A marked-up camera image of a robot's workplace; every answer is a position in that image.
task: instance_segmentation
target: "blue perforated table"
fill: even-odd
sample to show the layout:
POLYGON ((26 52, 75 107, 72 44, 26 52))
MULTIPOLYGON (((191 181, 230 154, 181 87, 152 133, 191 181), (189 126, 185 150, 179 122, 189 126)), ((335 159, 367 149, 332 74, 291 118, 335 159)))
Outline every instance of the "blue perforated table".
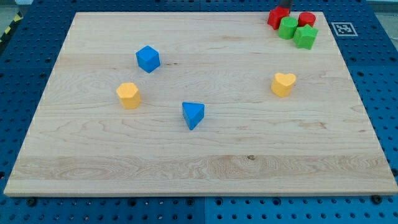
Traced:
MULTIPOLYGON (((269 11, 279 1, 36 0, 0 57, 0 188, 77 11, 269 11)), ((323 11, 393 173, 398 168, 398 52, 362 0, 296 1, 323 11)), ((8 198, 0 223, 397 223, 398 196, 335 198, 8 198)))

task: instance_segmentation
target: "green star-shaped block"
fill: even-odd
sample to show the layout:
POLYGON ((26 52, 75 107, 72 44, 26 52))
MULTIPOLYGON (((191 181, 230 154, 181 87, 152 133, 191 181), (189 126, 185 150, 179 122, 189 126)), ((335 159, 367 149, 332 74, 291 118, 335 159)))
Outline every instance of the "green star-shaped block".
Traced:
POLYGON ((293 41, 297 48, 305 48, 311 50, 312 45, 317 38, 318 29, 312 28, 310 25, 298 27, 294 33, 293 41))

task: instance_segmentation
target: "red block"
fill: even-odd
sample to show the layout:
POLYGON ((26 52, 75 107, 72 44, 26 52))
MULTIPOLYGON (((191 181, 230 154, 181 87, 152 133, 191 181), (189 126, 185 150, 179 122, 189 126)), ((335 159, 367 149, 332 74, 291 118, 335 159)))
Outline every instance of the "red block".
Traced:
POLYGON ((267 23, 272 26, 272 28, 279 29, 280 20, 283 17, 289 16, 290 9, 277 6, 275 9, 269 12, 269 17, 267 23))
POLYGON ((312 14, 311 12, 302 12, 298 16, 298 26, 303 27, 306 24, 308 24, 311 27, 313 27, 313 24, 315 23, 316 19, 317 18, 315 17, 315 15, 312 14))

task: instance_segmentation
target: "yellow hexagonal block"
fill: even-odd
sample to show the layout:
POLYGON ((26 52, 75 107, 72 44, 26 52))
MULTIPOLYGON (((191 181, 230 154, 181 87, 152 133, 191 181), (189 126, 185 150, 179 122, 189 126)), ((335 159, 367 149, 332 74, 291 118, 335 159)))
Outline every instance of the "yellow hexagonal block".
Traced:
POLYGON ((285 97, 290 94, 295 82, 296 76, 294 74, 276 73, 271 85, 271 90, 276 95, 285 97))
POLYGON ((139 90, 134 83, 122 83, 116 90, 116 93, 124 109, 137 108, 141 102, 139 90))

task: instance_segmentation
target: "green block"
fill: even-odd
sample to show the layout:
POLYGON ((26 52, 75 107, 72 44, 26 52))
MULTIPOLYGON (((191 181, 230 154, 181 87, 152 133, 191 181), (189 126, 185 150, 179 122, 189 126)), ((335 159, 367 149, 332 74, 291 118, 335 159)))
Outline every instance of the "green block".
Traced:
POLYGON ((305 25, 296 29, 293 41, 296 43, 297 48, 304 48, 311 50, 312 45, 317 38, 318 29, 305 25))
POLYGON ((298 24, 299 22, 293 17, 283 17, 278 30, 279 37, 285 40, 293 38, 298 24))

